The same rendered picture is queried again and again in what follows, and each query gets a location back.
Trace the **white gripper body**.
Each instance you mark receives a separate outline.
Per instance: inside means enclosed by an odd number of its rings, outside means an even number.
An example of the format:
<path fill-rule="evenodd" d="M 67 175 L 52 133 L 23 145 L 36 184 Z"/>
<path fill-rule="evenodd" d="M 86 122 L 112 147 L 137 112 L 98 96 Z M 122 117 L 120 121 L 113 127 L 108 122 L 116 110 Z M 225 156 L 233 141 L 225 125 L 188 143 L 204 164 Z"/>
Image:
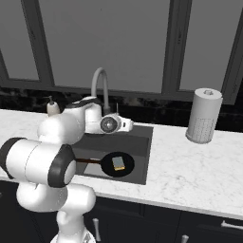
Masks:
<path fill-rule="evenodd" d="M 134 122 L 131 119 L 121 117 L 120 132 L 130 132 L 133 129 Z"/>

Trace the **dark grey sink basin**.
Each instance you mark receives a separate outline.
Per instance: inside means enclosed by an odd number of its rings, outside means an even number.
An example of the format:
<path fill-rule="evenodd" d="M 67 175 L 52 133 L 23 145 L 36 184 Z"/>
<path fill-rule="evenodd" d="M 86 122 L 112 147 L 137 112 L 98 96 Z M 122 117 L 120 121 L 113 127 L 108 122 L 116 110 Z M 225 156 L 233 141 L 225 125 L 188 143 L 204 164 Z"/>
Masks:
<path fill-rule="evenodd" d="M 102 159 L 112 152 L 124 152 L 133 158 L 134 169 L 129 175 L 118 178 L 107 175 L 100 164 L 78 162 L 76 175 L 145 185 L 152 136 L 153 127 L 140 125 L 135 125 L 130 132 L 113 135 L 84 134 L 83 138 L 72 146 L 77 159 Z"/>

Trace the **yellow and grey sponge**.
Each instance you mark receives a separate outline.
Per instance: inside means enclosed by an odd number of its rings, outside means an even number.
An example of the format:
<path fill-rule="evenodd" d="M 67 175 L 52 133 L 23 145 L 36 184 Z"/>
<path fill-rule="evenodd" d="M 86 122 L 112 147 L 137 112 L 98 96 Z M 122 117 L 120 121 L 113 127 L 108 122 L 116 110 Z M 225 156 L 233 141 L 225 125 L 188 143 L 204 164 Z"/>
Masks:
<path fill-rule="evenodd" d="M 112 159 L 112 163 L 115 171 L 120 171 L 125 169 L 125 165 L 122 157 L 114 157 Z"/>

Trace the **black frying pan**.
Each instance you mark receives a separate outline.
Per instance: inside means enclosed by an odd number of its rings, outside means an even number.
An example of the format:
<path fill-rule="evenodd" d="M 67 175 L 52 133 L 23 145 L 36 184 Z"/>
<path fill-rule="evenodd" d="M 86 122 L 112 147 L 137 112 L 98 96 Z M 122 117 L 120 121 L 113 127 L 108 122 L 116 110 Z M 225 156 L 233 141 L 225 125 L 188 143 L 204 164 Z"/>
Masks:
<path fill-rule="evenodd" d="M 112 163 L 114 157 L 122 157 L 125 169 L 115 171 Z M 106 154 L 102 159 L 76 159 L 80 163 L 100 164 L 102 171 L 113 178 L 121 178 L 129 175 L 135 168 L 135 161 L 132 156 L 124 152 L 112 152 Z"/>

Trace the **grey curved tap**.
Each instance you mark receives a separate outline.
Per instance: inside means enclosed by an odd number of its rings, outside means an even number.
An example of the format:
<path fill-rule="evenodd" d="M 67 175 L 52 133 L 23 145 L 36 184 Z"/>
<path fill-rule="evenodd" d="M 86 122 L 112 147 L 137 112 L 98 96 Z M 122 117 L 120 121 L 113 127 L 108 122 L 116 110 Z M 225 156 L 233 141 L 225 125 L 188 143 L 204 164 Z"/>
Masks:
<path fill-rule="evenodd" d="M 103 82 L 103 104 L 101 104 L 101 101 L 97 97 L 97 86 L 99 78 L 102 78 Z M 112 115 L 108 96 L 108 78 L 107 73 L 103 67 L 97 68 L 94 72 L 91 82 L 91 99 L 93 103 L 91 110 L 96 118 L 101 119 L 103 116 Z"/>

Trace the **white soap dispenser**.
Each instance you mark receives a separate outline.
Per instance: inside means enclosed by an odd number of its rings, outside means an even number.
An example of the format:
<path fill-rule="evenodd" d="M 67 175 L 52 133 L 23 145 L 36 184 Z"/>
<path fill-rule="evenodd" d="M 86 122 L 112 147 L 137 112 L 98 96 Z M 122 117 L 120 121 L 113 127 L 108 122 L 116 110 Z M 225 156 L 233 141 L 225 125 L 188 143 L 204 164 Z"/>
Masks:
<path fill-rule="evenodd" d="M 52 100 L 51 96 L 48 96 L 49 102 L 47 103 L 47 114 L 49 116 L 57 115 L 60 113 L 59 105 Z"/>

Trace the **white paper towel roll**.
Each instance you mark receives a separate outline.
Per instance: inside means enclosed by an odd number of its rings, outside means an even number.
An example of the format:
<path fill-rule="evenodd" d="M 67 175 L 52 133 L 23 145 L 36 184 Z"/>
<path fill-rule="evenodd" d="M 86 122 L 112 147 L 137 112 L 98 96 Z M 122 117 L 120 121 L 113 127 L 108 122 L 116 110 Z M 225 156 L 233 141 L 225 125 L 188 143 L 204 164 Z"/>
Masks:
<path fill-rule="evenodd" d="M 211 88 L 195 90 L 186 138 L 194 143 L 209 143 L 215 131 L 222 94 Z"/>

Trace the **dark cupboard door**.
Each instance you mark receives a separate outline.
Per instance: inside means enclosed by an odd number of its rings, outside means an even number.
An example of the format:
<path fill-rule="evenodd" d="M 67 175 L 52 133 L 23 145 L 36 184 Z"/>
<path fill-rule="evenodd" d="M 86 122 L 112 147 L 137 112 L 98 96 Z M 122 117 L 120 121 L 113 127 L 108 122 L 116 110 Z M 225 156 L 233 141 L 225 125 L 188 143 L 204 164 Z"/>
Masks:
<path fill-rule="evenodd" d="M 243 243 L 243 236 L 234 236 L 227 234 L 211 233 L 189 233 L 186 234 L 188 240 L 186 243 Z"/>
<path fill-rule="evenodd" d="M 94 219 L 99 224 L 98 243 L 140 243 L 140 224 L 128 202 L 98 196 L 94 208 L 84 215 L 87 229 L 96 234 Z"/>
<path fill-rule="evenodd" d="M 175 243 L 180 211 L 159 206 L 142 205 L 140 215 L 156 233 L 155 243 Z"/>
<path fill-rule="evenodd" d="M 0 180 L 0 243 L 50 243 L 58 233 L 55 213 L 34 213 L 16 199 L 16 182 Z"/>

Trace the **dark drawer front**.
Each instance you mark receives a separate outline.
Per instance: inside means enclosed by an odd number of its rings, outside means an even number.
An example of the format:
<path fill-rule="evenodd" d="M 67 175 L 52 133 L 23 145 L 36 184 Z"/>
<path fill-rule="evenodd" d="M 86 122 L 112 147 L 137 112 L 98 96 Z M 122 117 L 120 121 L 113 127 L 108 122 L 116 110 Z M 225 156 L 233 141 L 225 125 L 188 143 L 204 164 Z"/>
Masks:
<path fill-rule="evenodd" d="M 219 232 L 223 234 L 243 236 L 243 231 L 241 230 L 221 227 L 223 220 L 229 224 L 243 226 L 243 220 L 184 211 L 181 212 L 179 226 L 190 230 L 200 229 L 212 231 L 213 233 Z"/>

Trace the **dark grey window frame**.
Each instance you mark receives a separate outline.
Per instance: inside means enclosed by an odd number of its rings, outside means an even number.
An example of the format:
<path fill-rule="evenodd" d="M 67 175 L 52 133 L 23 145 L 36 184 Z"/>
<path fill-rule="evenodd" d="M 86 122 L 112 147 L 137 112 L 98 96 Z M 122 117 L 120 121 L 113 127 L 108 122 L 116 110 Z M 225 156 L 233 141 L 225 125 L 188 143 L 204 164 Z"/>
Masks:
<path fill-rule="evenodd" d="M 36 81 L 12 79 L 9 76 L 2 52 L 0 51 L 0 86 L 51 92 L 89 93 L 90 89 L 84 86 L 63 86 L 54 83 L 39 0 L 20 1 L 27 24 L 28 38 L 33 51 L 38 79 Z M 155 93 L 111 90 L 109 92 L 110 95 L 182 102 L 190 102 L 193 99 L 194 92 L 192 90 L 185 90 L 179 87 L 192 4 L 193 0 L 171 0 L 169 3 L 163 77 L 159 91 Z M 221 88 L 223 102 L 228 105 L 235 104 L 241 82 L 243 81 L 242 44 L 243 9 L 241 10 L 232 52 Z"/>

